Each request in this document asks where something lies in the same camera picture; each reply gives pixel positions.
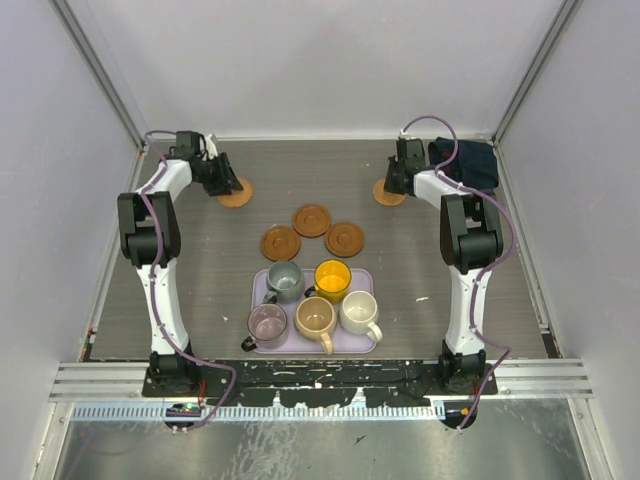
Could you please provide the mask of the woven rattan coaster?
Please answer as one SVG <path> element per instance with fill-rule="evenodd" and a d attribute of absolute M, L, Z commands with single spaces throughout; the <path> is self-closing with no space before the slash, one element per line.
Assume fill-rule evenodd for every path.
<path fill-rule="evenodd" d="M 253 196 L 253 186 L 248 179 L 239 178 L 241 190 L 233 190 L 231 194 L 220 195 L 217 197 L 219 203 L 227 208 L 240 208 L 249 203 Z"/>
<path fill-rule="evenodd" d="M 405 201 L 406 199 L 405 194 L 396 194 L 396 193 L 388 192 L 384 188 L 384 185 L 385 185 L 384 179 L 379 179 L 374 184 L 373 197 L 377 203 L 387 207 L 396 207 L 401 205 Z"/>

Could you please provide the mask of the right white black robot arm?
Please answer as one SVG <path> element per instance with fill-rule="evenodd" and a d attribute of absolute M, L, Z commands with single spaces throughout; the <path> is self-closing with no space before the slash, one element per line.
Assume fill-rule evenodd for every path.
<path fill-rule="evenodd" d="M 462 393 L 485 372 L 485 297 L 490 266 L 504 247 L 495 199 L 429 166 L 418 138 L 396 141 L 384 190 L 424 200 L 439 210 L 439 245 L 451 275 L 451 307 L 437 375 L 444 390 Z"/>

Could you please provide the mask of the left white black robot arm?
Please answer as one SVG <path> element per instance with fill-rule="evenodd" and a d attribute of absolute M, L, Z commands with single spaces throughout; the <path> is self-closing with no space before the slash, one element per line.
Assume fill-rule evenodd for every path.
<path fill-rule="evenodd" d="M 175 144 L 160 153 L 155 173 L 137 190 L 117 198 L 120 247 L 141 281 L 151 324 L 149 382 L 165 385 L 178 396 L 200 384 L 199 362 L 182 320 L 177 291 L 177 260 L 182 241 L 174 201 L 190 185 L 209 196 L 242 193 L 226 153 L 213 134 L 183 130 Z"/>

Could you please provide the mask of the white speckled ceramic mug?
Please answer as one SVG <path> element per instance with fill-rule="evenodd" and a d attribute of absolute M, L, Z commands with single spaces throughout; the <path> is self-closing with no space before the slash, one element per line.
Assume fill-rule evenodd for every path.
<path fill-rule="evenodd" d="M 366 335 L 375 343 L 383 339 L 378 319 L 378 304 L 369 292 L 351 292 L 340 305 L 339 321 L 341 326 L 351 334 Z"/>

